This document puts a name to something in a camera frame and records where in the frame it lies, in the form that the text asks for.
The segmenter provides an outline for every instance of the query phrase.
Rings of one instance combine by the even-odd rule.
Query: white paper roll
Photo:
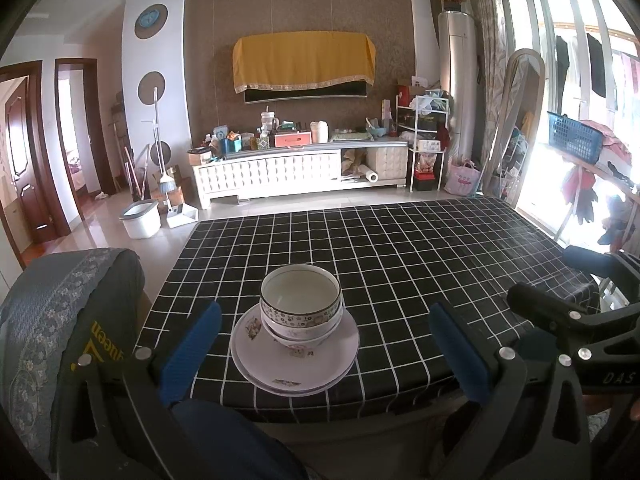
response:
[[[363,174],[365,177],[367,177],[367,180],[369,182],[371,182],[372,184],[378,181],[378,174],[373,171],[372,169],[368,168],[367,166],[365,166],[364,164],[361,164],[358,167],[358,171]]]

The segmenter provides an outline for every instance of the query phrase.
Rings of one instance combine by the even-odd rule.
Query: patterned curtain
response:
[[[486,124],[482,138],[481,165],[484,168],[495,139],[502,101],[504,73],[507,69],[507,33],[502,0],[471,0],[479,21],[484,44],[484,97]]]

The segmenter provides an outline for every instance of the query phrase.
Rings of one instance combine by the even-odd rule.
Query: yellow cloth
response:
[[[278,32],[240,38],[234,47],[236,93],[309,90],[350,81],[373,84],[376,47],[359,32]]]

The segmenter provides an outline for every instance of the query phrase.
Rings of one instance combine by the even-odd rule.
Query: brown accent wall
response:
[[[254,132],[265,104],[244,104],[234,91],[232,51],[243,36],[296,30],[364,32],[376,46],[376,80],[367,98],[269,103],[280,120],[364,126],[395,99],[396,80],[415,74],[411,0],[185,0],[184,71],[191,137],[198,144],[220,124]]]

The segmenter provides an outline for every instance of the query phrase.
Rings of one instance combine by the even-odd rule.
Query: pink plate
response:
[[[338,328],[320,346],[288,349],[262,329],[259,305],[240,318],[230,338],[231,355],[245,378],[283,395],[311,395],[335,384],[353,365],[359,343],[356,322],[345,310]]]

